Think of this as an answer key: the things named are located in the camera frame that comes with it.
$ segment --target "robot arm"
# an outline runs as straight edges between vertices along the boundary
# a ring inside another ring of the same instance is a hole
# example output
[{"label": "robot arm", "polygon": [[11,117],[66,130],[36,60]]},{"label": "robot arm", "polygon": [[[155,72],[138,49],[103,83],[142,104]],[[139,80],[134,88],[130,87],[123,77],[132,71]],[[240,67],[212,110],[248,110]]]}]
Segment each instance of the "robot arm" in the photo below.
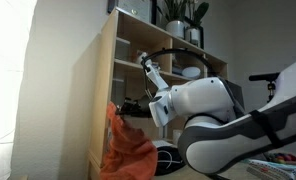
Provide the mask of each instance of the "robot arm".
[{"label": "robot arm", "polygon": [[218,174],[296,141],[296,63],[278,74],[268,104],[239,118],[229,88],[218,77],[159,88],[149,107],[158,127],[177,115],[187,117],[178,141],[181,157],[200,173]]}]

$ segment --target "shelf board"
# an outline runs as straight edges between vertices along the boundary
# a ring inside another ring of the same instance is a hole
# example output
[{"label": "shelf board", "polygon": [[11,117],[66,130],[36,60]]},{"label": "shelf board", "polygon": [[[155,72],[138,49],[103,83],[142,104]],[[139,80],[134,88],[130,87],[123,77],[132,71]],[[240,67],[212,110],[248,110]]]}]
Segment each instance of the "shelf board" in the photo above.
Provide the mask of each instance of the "shelf board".
[{"label": "shelf board", "polygon": [[[143,74],[143,69],[142,66],[136,63],[132,62],[127,62],[119,59],[115,59],[115,68],[117,71],[123,71],[126,73],[131,73],[131,74]],[[164,72],[164,71],[159,71],[159,74],[165,78],[166,80],[171,80],[171,81],[191,81],[193,79],[191,78],[186,78],[184,76],[179,76],[176,74],[172,74],[169,72]]]},{"label": "shelf board", "polygon": [[210,63],[214,64],[226,64],[226,62],[219,58],[205,52],[203,49],[177,37],[174,37],[169,32],[161,29],[150,23],[146,23],[138,19],[137,17],[125,12],[124,10],[117,8],[119,13],[119,27],[118,34],[127,37],[126,39],[135,40],[137,43],[148,44],[154,46],[161,40],[168,38],[173,39],[173,48],[187,48],[197,54],[206,54]]}]

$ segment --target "orange bag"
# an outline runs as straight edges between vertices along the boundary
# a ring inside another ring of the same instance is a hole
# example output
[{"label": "orange bag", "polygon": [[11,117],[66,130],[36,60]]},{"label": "orange bag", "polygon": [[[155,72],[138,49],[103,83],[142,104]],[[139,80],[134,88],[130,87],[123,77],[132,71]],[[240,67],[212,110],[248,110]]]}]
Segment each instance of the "orange bag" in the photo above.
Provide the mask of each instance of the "orange bag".
[{"label": "orange bag", "polygon": [[157,167],[157,149],[141,129],[134,129],[115,114],[116,106],[110,102],[107,116],[111,121],[113,138],[109,152],[104,156],[100,171],[103,180],[148,180]]}]

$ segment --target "plant leaf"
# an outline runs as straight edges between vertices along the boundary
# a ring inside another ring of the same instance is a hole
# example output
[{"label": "plant leaf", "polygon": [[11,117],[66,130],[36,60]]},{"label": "plant leaf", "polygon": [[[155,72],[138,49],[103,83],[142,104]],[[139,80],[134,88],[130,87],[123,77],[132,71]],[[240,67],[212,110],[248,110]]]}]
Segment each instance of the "plant leaf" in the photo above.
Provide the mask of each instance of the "plant leaf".
[{"label": "plant leaf", "polygon": [[163,16],[164,14],[162,13],[161,8],[159,6],[156,6],[156,8],[157,8],[157,11]]},{"label": "plant leaf", "polygon": [[194,13],[194,22],[200,23],[201,19],[205,16],[208,9],[209,9],[209,3],[206,3],[206,2],[201,3]]},{"label": "plant leaf", "polygon": [[165,17],[170,22],[173,20],[184,21],[186,13],[187,0],[165,0],[166,12]]}]

